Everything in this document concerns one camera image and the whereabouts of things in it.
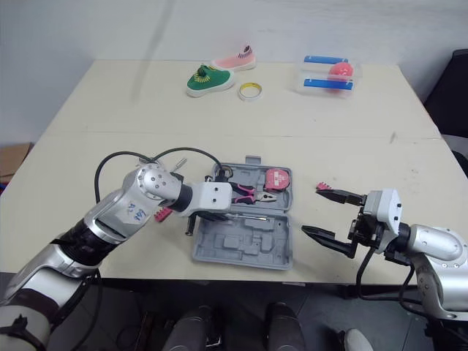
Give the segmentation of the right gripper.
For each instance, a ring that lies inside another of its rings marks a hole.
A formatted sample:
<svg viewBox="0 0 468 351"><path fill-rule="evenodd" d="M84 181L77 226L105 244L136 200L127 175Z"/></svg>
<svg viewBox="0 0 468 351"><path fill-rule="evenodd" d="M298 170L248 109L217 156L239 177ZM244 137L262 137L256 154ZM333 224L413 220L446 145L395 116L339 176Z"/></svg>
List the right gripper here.
<svg viewBox="0 0 468 351"><path fill-rule="evenodd" d="M318 189L316 193L341 204L365 205L366 202L365 195L358 195L342 189ZM377 251L382 242L385 224L378 221L372 213L366 213L362 206L357 218L352 221L348 234L350 242L337 241L335 233L319 227L303 225L301 230L320 245L353 259L358 244L371 247Z"/></svg>

